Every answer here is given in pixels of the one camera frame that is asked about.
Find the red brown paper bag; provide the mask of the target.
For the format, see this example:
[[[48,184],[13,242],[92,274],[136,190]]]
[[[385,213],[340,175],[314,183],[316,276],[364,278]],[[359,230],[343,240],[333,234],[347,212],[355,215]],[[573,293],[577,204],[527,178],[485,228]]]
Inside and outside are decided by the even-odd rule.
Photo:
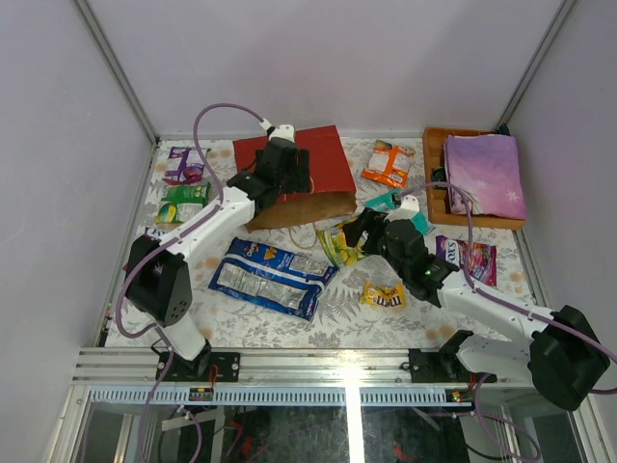
[[[301,163],[303,191],[284,193],[246,225],[248,232],[288,229],[350,215],[356,210],[356,185],[334,125],[301,129],[299,149],[308,152]]]

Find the yellow M&Ms packet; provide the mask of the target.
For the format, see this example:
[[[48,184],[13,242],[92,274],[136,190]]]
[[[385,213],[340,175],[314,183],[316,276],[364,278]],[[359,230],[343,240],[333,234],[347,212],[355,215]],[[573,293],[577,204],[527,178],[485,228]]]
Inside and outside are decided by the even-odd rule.
[[[366,281],[359,302],[384,308],[402,308],[406,305],[404,287],[401,284],[379,286]]]

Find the purple snack packet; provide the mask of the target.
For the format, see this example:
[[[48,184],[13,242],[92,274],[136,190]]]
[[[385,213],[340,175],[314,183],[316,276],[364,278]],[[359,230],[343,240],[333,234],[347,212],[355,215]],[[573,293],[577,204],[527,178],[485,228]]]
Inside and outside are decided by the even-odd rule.
[[[163,180],[169,185],[189,185],[203,179],[204,164],[196,148],[172,147]]]

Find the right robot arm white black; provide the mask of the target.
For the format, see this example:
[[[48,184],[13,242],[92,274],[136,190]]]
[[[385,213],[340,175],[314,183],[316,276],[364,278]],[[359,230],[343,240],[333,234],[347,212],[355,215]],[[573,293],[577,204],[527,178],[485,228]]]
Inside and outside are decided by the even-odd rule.
[[[390,220],[366,209],[343,228],[348,246],[383,258],[414,298],[473,318],[500,333],[501,340],[464,335],[440,356],[442,374],[461,380],[490,373],[533,386],[553,405],[575,411],[610,365],[585,315],[566,305],[555,311],[508,298],[430,253],[408,220]]]

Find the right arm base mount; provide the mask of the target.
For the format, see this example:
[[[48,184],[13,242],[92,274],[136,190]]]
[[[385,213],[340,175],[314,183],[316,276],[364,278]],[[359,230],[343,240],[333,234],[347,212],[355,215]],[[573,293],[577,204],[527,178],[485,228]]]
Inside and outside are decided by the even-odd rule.
[[[413,383],[474,385],[484,372],[472,372],[457,357],[468,339],[480,340],[481,336],[470,330],[459,330],[439,349],[410,348],[407,360],[399,369],[409,373]]]

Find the blue Doritos chips bag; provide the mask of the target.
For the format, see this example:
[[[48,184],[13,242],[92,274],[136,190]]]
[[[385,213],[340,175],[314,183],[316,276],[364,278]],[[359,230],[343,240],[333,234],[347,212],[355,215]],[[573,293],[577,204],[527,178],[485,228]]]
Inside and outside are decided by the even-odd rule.
[[[337,269],[269,244],[235,237],[208,285],[232,298],[312,321]]]

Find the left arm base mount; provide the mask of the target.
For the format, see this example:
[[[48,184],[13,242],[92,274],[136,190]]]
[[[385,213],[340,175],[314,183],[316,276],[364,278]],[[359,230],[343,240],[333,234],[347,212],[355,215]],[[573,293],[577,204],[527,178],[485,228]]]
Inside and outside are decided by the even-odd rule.
[[[164,382],[208,382],[235,383],[241,366],[239,352],[213,351],[209,342],[193,361],[187,361],[174,354]]]

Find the orange snack packet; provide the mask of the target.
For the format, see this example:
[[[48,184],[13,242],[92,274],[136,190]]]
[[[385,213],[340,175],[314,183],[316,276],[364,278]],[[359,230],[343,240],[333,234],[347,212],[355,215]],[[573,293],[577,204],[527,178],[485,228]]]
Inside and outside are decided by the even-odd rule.
[[[392,188],[403,188],[416,154],[411,146],[377,140],[362,177]]]

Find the teal snack packet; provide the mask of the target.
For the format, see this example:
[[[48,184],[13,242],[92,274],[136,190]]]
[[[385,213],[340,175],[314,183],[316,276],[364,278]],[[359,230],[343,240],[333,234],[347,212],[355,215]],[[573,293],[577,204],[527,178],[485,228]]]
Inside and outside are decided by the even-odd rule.
[[[388,191],[388,193],[368,200],[365,203],[365,206],[378,212],[389,213],[399,207],[401,202],[401,189],[394,188]],[[423,235],[428,235],[435,229],[435,226],[426,218],[426,216],[419,209],[410,218],[410,220],[414,224],[416,229]]]

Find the yellow green candy packet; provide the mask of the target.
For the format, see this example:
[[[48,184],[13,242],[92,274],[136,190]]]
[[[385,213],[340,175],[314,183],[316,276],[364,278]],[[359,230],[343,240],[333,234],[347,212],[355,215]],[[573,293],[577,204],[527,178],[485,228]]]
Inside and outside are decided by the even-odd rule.
[[[366,257],[366,253],[362,251],[362,246],[366,241],[366,233],[361,236],[354,247],[347,245],[343,227],[354,221],[354,218],[348,219],[317,232],[327,258],[338,269],[354,265]]]

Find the purple berries packet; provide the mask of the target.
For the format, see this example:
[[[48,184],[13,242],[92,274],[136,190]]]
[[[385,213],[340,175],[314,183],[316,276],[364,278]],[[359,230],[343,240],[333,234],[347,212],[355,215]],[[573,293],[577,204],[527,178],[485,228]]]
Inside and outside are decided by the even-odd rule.
[[[451,239],[444,235],[436,236],[436,252],[440,259],[463,269],[467,255],[468,242]],[[471,246],[469,273],[477,281],[496,287],[497,268],[496,246],[474,242]]]
[[[151,227],[145,227],[144,230],[144,235],[154,240],[161,240],[166,234],[167,232],[164,230]]]

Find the red green snack packet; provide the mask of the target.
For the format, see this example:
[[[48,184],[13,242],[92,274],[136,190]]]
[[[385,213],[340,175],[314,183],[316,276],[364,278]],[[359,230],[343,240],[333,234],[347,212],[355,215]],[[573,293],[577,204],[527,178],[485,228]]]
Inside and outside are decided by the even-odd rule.
[[[209,193],[209,182],[168,186],[159,205],[156,223],[186,223],[208,205]]]

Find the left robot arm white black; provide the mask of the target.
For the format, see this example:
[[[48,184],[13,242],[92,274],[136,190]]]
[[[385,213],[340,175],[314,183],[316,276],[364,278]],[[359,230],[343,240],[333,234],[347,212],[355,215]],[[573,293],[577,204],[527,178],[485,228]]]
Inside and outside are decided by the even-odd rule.
[[[189,314],[190,268],[218,239],[251,222],[279,197],[310,188],[309,151],[275,137],[255,153],[251,171],[228,180],[219,201],[158,240],[141,236],[133,242],[120,299],[148,316],[179,356],[177,368],[188,379],[201,380],[211,368],[208,341]]]

